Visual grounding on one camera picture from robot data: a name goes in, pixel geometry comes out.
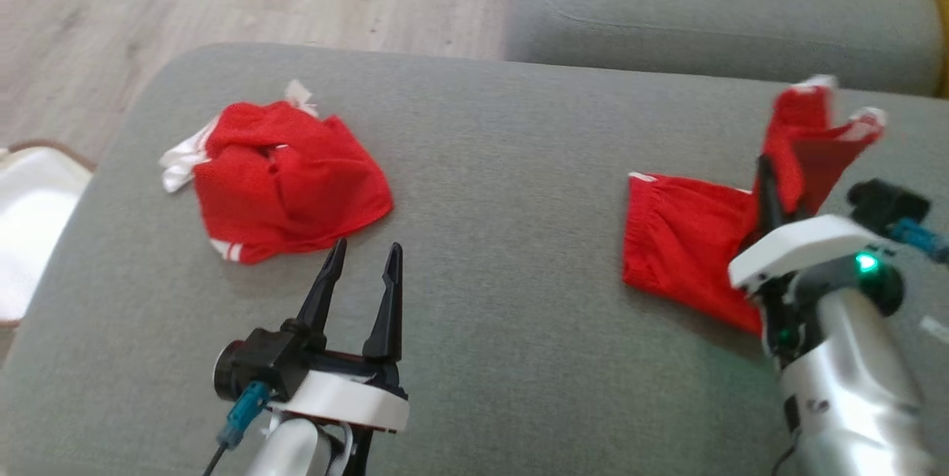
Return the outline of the red Bulls jersey white sleeves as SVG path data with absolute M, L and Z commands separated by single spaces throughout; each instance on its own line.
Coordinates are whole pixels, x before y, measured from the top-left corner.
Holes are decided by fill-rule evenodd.
M 165 191 L 193 186 L 224 260 L 254 265 L 329 249 L 393 210 L 383 169 L 312 97 L 292 80 L 274 103 L 228 105 L 159 159 Z

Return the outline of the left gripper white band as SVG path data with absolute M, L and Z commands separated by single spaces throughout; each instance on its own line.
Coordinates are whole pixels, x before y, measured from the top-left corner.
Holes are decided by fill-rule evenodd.
M 384 292 L 363 355 L 325 351 L 334 288 L 345 266 L 347 239 L 337 239 L 306 294 L 295 322 L 300 333 L 266 331 L 275 365 L 289 367 L 289 383 L 268 411 L 399 433 L 406 430 L 408 395 L 401 388 L 403 355 L 403 247 L 394 242 L 383 271 Z

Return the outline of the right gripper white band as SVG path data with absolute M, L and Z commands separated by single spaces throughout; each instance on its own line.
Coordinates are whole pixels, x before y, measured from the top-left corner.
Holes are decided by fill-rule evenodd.
M 757 159 L 757 237 L 729 264 L 733 289 L 755 293 L 764 283 L 827 261 L 851 257 L 872 247 L 891 248 L 892 240 L 847 216 L 824 214 L 787 223 L 772 159 Z

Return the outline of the red shorts with white trim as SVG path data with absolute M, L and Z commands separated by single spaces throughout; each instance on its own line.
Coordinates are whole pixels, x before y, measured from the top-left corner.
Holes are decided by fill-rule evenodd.
M 855 110 L 833 124 L 837 81 L 816 75 L 790 85 L 773 104 L 761 151 L 778 179 L 782 209 L 814 214 L 845 169 L 887 128 L 880 108 Z M 624 283 L 761 333 L 759 313 L 731 287 L 729 262 L 757 239 L 757 188 L 630 173 L 624 232 Z

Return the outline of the white basket brown rim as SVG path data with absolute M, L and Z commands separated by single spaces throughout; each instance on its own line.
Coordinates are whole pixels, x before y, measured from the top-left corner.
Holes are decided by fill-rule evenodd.
M 94 170 L 47 139 L 0 148 L 0 330 L 23 320 Z

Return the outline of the large grey sofa seat cushion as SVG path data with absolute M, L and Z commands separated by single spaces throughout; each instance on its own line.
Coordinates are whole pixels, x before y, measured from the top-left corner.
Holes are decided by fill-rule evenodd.
M 789 446 L 757 337 L 621 281 L 626 177 L 746 188 L 776 83 L 214 44 L 176 58 L 99 162 L 0 370 L 0 474 L 199 476 L 219 352 L 295 315 L 323 254 L 220 259 L 157 160 L 292 79 L 379 162 L 326 333 L 360 352 L 403 246 L 403 434 L 379 476 L 755 476 Z

